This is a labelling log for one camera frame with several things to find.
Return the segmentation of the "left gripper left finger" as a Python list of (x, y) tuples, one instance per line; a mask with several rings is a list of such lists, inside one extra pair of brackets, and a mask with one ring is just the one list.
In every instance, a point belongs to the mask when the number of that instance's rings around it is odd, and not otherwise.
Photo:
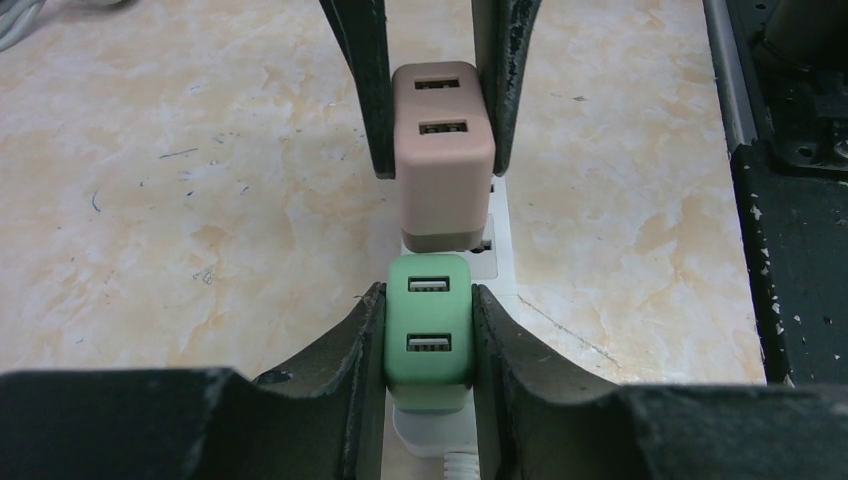
[(247, 379), (233, 369), (1, 377), (5, 479), (377, 479), (385, 287)]

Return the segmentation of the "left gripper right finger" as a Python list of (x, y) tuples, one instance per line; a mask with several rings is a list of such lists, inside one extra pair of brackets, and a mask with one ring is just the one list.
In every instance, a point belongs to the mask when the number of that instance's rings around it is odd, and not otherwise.
[(843, 479), (847, 390), (617, 385), (472, 289), (485, 479)]

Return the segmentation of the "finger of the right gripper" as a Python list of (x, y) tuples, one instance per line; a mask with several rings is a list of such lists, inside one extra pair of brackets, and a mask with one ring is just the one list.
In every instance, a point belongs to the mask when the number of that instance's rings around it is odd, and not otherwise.
[(375, 175), (395, 177), (394, 104), (382, 0), (321, 0), (352, 74)]
[(473, 0), (475, 61), (494, 135), (493, 173), (509, 169), (531, 35), (541, 0)]

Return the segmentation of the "pink plug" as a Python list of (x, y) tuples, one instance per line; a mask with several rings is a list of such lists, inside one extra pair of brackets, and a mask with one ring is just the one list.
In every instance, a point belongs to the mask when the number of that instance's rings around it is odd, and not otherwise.
[(466, 251), (487, 224), (495, 140), (476, 68), (407, 64), (392, 77), (395, 180), (404, 246)]

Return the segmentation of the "green plug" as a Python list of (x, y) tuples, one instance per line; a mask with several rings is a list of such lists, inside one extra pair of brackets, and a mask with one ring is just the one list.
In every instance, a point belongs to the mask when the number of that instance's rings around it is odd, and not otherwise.
[(448, 414), (473, 384), (472, 281), (454, 254), (396, 258), (386, 284), (383, 367), (396, 408)]

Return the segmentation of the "white power strip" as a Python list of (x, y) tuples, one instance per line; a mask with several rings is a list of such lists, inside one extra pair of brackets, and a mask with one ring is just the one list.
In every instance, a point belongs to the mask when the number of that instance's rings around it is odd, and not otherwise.
[[(494, 176), (482, 250), (460, 254), (469, 264), (472, 282), (486, 286), (513, 319), (520, 318), (506, 180)], [(396, 434), (417, 458), (442, 460), (449, 453), (477, 453), (473, 393), (462, 410), (450, 414), (404, 413), (392, 410)]]

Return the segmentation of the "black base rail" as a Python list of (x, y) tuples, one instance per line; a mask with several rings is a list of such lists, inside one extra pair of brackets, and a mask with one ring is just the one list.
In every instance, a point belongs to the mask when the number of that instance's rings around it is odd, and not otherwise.
[(708, 1), (767, 380), (847, 381), (847, 5)]

